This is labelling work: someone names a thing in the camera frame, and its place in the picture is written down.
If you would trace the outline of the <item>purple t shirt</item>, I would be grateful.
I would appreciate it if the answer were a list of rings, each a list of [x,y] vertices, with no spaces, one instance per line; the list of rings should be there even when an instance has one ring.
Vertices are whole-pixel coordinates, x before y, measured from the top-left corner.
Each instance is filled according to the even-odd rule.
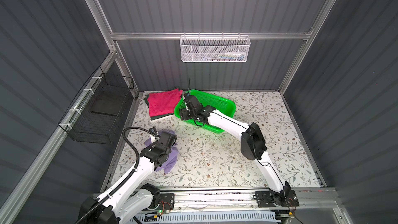
[[[167,132],[167,133],[170,133],[172,135],[175,135],[175,132],[172,131],[172,130],[162,130],[162,131],[159,132],[159,134],[161,135],[163,132]],[[177,140],[177,138],[175,139],[175,141],[173,143],[173,146],[171,147],[171,152],[169,153],[168,159],[161,166],[157,167],[155,169],[155,172],[159,172],[159,171],[163,170],[164,173],[167,174],[175,166],[175,164],[177,162],[177,155],[178,155],[178,149],[177,149],[176,140]],[[149,146],[152,143],[152,141],[154,141],[153,136],[151,136],[149,139],[147,139],[144,142],[144,145],[145,146]]]

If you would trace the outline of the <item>green plastic basket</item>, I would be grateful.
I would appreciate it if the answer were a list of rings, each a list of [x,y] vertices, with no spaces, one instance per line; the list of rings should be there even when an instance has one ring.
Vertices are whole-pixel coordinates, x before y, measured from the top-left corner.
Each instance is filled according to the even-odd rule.
[[[221,96],[217,96],[214,94],[210,94],[195,89],[191,89],[189,90],[189,92],[191,95],[195,96],[203,106],[210,105],[215,109],[217,109],[218,111],[222,112],[223,114],[227,115],[228,117],[230,118],[234,117],[236,111],[236,105],[233,101],[223,98]],[[223,129],[208,124],[196,125],[194,120],[192,119],[186,120],[185,122],[215,134],[221,134],[224,132]]]

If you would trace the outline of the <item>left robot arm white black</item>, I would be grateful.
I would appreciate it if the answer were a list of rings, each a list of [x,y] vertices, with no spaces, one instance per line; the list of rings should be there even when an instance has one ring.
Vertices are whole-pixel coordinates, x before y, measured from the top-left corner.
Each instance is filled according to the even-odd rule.
[[[138,151],[127,138],[130,130],[144,131],[154,141]],[[145,184],[134,197],[131,195],[149,175],[167,162],[177,136],[165,131],[159,134],[155,128],[129,127],[122,131],[122,137],[136,155],[135,164],[105,192],[82,203],[77,224],[125,224],[140,211],[157,207],[160,190],[151,184]]]

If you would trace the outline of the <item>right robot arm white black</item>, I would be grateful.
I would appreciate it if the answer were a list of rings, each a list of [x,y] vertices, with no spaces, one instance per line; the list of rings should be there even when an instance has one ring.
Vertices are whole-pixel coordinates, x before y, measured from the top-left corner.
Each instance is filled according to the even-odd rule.
[[[274,200],[288,200],[292,188],[280,176],[267,152],[265,138],[256,123],[243,123],[235,120],[211,105],[204,106],[196,96],[183,95],[185,108],[179,111],[181,120],[193,120],[220,128],[240,141],[240,151],[248,160],[255,161],[264,176]]]

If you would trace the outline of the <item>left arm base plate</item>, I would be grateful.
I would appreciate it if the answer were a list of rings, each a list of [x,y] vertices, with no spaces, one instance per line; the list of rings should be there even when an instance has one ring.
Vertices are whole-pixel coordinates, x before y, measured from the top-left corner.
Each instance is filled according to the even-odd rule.
[[[175,194],[160,193],[158,196],[153,197],[148,208],[143,211],[162,211],[169,212],[174,209]]]

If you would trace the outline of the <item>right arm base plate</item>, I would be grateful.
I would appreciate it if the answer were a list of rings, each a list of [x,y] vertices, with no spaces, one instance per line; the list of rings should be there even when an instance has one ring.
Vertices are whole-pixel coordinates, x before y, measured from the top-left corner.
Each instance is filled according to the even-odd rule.
[[[256,191],[254,199],[258,207],[298,207],[300,203],[294,190],[291,190],[288,195],[279,195],[270,190]]]

